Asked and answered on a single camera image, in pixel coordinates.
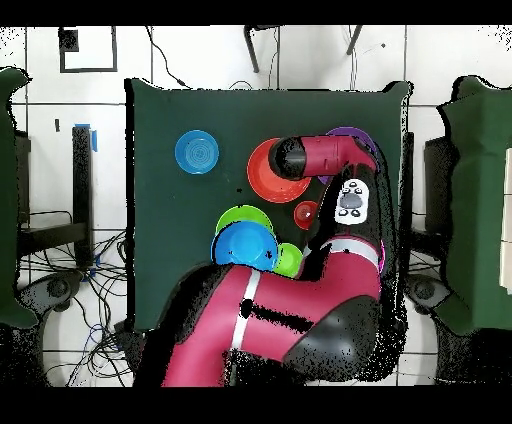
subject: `red cup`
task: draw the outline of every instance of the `red cup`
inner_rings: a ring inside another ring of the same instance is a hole
[[[316,208],[318,204],[311,200],[300,202],[293,211],[293,220],[299,228],[307,230],[311,226],[315,218]]]

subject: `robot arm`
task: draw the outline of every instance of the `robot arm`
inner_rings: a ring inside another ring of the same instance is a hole
[[[314,143],[327,159],[311,156]],[[269,162],[290,179],[334,175],[300,281],[240,265],[190,273],[148,337],[135,385],[222,386],[226,353],[237,350],[329,381],[350,380],[366,365],[380,294],[376,163],[355,139],[335,136],[280,140]]]

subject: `dark green table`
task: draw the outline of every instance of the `dark green table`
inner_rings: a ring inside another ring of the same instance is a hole
[[[388,162],[395,219],[398,217],[404,106],[410,94],[407,82],[390,84],[376,93],[167,91],[136,79],[131,80],[131,88],[136,330],[155,328],[179,278],[194,265],[210,260],[217,220],[232,206],[261,208],[281,241],[304,247],[306,233],[295,225],[293,210],[302,200],[317,200],[323,186],[313,179],[300,198],[286,204],[259,198],[249,186],[246,166],[252,151],[267,139],[325,134],[340,126],[366,131]],[[185,173],[174,159],[176,141],[192,129],[207,131],[219,145],[219,161],[205,175]]]

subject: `bowl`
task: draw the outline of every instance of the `bowl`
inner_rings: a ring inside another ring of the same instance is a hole
[[[232,222],[252,221],[266,227],[271,233],[274,232],[269,217],[261,209],[250,205],[234,206],[222,214],[215,227],[215,234]]]
[[[247,265],[260,271],[272,271],[277,262],[277,241],[268,228],[257,222],[233,222],[215,236],[212,261]]]
[[[268,152],[278,138],[261,143],[251,154],[247,163],[247,177],[254,192],[272,203],[286,203],[295,200],[306,191],[311,178],[299,181],[285,180],[270,169]]]
[[[315,219],[316,209],[318,204],[311,200],[300,202],[293,211],[293,220],[297,226],[302,230],[307,230]]]
[[[174,148],[176,162],[189,174],[206,174],[219,159],[219,147],[207,132],[192,130],[183,134]]]
[[[302,252],[291,243],[281,243],[277,246],[277,263],[274,272],[285,277],[294,278],[299,272]]]

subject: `cable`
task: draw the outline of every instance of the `cable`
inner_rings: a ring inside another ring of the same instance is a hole
[[[191,87],[189,87],[189,86],[188,86],[187,84],[185,84],[182,80],[180,80],[179,78],[176,78],[173,74],[171,74],[171,73],[169,72],[169,65],[168,65],[168,63],[167,63],[167,57],[165,56],[165,54],[164,54],[164,52],[162,51],[162,49],[161,49],[160,47],[158,47],[158,46],[154,43],[154,41],[153,41],[153,37],[151,36],[151,31],[150,31],[149,27],[148,27],[147,25],[145,25],[144,27],[146,28],[146,31],[147,31],[147,33],[148,33],[148,37],[149,37],[149,41],[150,41],[150,43],[151,43],[151,44],[153,45],[153,47],[154,47],[155,49],[157,49],[157,50],[160,52],[160,54],[162,55],[162,57],[163,57],[163,59],[164,59],[164,63],[165,63],[165,70],[167,71],[167,73],[169,74],[169,76],[170,76],[171,78],[174,78],[174,80],[175,80],[179,85],[181,85],[182,87],[186,87],[186,88],[188,88],[188,89],[192,90],[192,88],[191,88]]]
[[[235,81],[233,84],[231,84],[229,86],[228,90],[231,90],[233,88],[233,86],[238,84],[239,82],[243,82],[244,84],[247,84],[251,88],[251,90],[254,90],[254,88],[252,88],[252,85],[249,84],[247,81],[244,81],[244,80]]]
[[[277,32],[277,28],[274,29],[274,40],[276,40],[276,52],[274,53],[274,56],[272,56],[272,62],[270,62],[270,72],[268,74],[268,88],[267,90],[270,90],[270,77],[272,76],[272,68],[274,66],[274,58],[276,57],[277,53],[278,53],[278,48],[279,48],[279,42],[277,41],[277,38],[276,38],[276,32]]]

